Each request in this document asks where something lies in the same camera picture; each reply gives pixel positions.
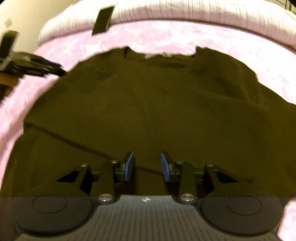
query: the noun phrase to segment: pink bedsheet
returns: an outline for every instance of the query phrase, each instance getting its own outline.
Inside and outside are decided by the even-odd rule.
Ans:
[[[197,45],[218,50],[245,63],[255,71],[260,83],[296,104],[296,52],[233,27],[168,20],[123,23],[93,37],[91,30],[84,30],[50,40],[35,54],[61,63],[69,71],[79,61],[127,45],[136,52],[147,54],[191,55]],[[46,78],[26,76],[0,105],[0,185],[13,145],[22,135],[24,117],[36,99],[56,80],[52,75]],[[284,241],[296,240],[296,202],[290,202],[285,208],[279,237]]]

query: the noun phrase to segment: screw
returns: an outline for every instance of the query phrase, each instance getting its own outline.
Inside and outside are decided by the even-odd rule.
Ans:
[[[99,196],[99,200],[102,202],[109,202],[112,200],[112,198],[113,198],[113,196],[109,193],[102,194]]]
[[[194,197],[194,195],[192,195],[190,193],[185,193],[180,196],[180,199],[185,202],[191,202],[195,199],[195,197]]]

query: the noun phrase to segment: gray plastic surface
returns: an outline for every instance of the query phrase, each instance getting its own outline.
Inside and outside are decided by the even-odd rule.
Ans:
[[[21,234],[15,241],[280,241],[273,233],[237,237],[211,227],[191,205],[171,196],[121,196],[98,206],[90,220],[58,237]]]

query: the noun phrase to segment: wall outlet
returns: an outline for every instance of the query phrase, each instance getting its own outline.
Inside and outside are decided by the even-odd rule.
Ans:
[[[9,28],[12,25],[11,18],[7,19],[4,24],[5,24],[6,28]]]

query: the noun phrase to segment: wall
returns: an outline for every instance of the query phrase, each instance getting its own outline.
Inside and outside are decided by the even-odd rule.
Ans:
[[[0,36],[8,30],[19,32],[14,51],[34,52],[44,24],[78,0],[5,0],[0,5]],[[11,18],[7,29],[5,21]]]

